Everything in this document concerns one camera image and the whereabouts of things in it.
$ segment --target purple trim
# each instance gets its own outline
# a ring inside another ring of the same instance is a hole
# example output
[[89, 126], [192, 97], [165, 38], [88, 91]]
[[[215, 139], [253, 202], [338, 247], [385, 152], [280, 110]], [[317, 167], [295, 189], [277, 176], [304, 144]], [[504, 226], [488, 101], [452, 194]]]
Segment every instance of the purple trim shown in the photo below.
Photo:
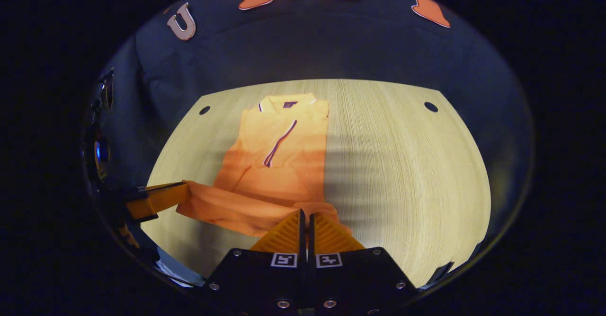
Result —
[[295, 120], [290, 129], [288, 129], [288, 131], [279, 140], [277, 140], [276, 145], [273, 147], [273, 150], [271, 150], [270, 154], [267, 155], [265, 161], [263, 161], [264, 165], [266, 165], [267, 167], [271, 167], [271, 161], [273, 160], [273, 156], [276, 154], [277, 147], [280, 145], [282, 140], [286, 139], [286, 137], [290, 134], [290, 132], [294, 129], [294, 126], [296, 125], [297, 120]]

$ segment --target wooden table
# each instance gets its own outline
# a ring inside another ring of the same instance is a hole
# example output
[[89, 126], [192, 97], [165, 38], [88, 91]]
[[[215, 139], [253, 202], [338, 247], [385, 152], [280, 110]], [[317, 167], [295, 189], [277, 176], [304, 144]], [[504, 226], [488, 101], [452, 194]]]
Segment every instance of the wooden table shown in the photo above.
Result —
[[[165, 144], [148, 186], [212, 185], [236, 141], [242, 110], [268, 95], [311, 92], [330, 104], [325, 198], [366, 247], [383, 246], [415, 286], [463, 264], [490, 217], [486, 169], [472, 135], [437, 90], [380, 81], [306, 79], [201, 97]], [[426, 107], [430, 102], [438, 111]], [[210, 110], [199, 112], [206, 106]], [[141, 228], [208, 277], [227, 251], [257, 238], [184, 217], [175, 208]]]

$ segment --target screw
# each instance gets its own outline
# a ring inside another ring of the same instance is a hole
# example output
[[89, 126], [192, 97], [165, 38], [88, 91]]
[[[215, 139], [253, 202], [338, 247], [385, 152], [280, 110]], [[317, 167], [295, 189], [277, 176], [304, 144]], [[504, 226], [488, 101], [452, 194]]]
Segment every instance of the screw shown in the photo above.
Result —
[[327, 307], [327, 308], [329, 308], [329, 309], [330, 309], [331, 307], [335, 307], [336, 305], [337, 305], [337, 302], [336, 302], [336, 301], [333, 301], [333, 300], [331, 300], [331, 299], [327, 300], [327, 301], [324, 303], [324, 307]]
[[290, 302], [286, 299], [280, 299], [279, 301], [277, 301], [277, 307], [286, 309], [287, 307], [290, 307]]

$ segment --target orange polo shirt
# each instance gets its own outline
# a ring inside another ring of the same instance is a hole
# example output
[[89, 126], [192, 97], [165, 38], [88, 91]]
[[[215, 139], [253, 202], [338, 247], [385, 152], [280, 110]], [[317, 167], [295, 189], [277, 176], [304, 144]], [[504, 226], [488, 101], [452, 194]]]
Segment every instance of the orange polo shirt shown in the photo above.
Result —
[[258, 237], [299, 209], [339, 222], [324, 201], [328, 115], [313, 94], [267, 96], [243, 111], [214, 187], [188, 182], [193, 198], [177, 212]]

